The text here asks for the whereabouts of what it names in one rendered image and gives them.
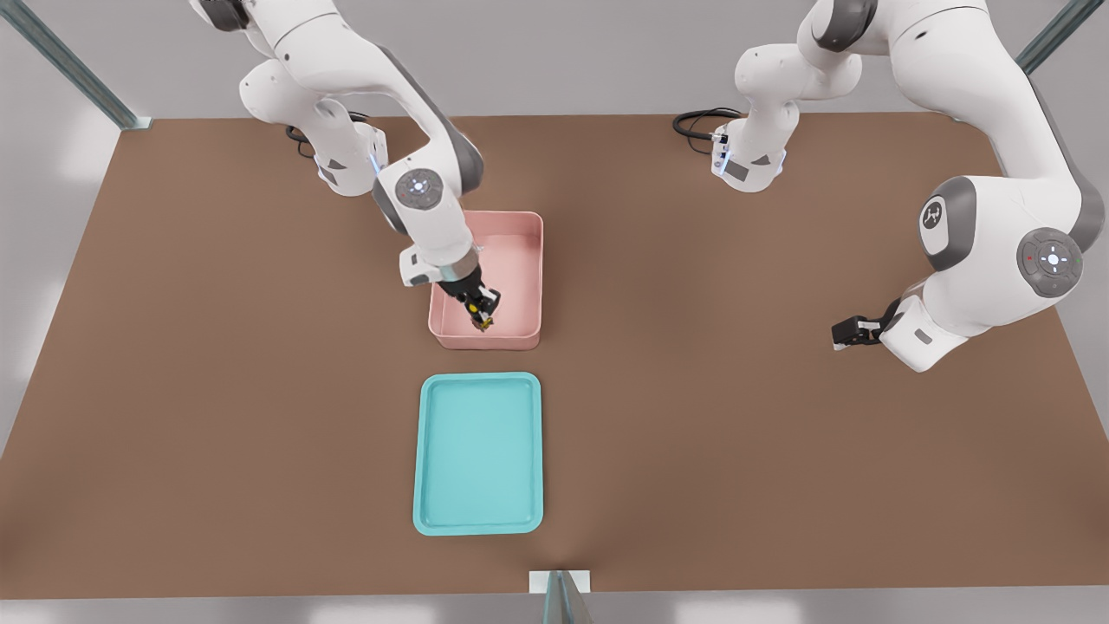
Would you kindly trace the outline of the silver frame post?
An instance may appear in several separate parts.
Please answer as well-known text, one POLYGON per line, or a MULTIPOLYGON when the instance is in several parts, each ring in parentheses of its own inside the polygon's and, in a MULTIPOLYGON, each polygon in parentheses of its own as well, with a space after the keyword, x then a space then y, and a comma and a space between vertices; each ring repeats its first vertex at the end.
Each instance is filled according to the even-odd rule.
POLYGON ((91 68, 67 47, 23 0, 0 0, 0 17, 35 48, 72 86, 87 96, 121 131, 146 130, 152 117, 139 117, 91 68))
POLYGON ((1026 75, 1031 75, 1103 3, 1105 0, 1068 0, 1061 11, 1015 57, 1015 63, 1026 75))
POLYGON ((529 593, 545 595, 542 624, 594 624, 583 599, 590 592, 590 571, 529 572, 529 593))

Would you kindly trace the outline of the pale blue-green tray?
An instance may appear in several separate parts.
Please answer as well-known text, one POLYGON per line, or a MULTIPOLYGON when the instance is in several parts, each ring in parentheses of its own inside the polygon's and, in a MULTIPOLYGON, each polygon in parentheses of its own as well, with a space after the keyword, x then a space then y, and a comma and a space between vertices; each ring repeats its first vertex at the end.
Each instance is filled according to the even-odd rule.
POLYGON ((533 374, 436 374, 420 392, 413 525, 511 536, 545 513, 542 383, 533 374))

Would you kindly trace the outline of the pink plastic box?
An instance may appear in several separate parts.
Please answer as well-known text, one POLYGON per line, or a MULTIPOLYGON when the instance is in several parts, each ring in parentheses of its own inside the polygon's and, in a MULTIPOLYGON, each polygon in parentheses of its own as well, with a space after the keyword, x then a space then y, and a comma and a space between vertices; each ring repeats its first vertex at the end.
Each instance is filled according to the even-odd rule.
POLYGON ((502 293, 486 331, 435 287, 428 328, 448 350, 532 350, 542 336, 543 221, 530 211, 467 211, 482 257, 484 284, 502 293))

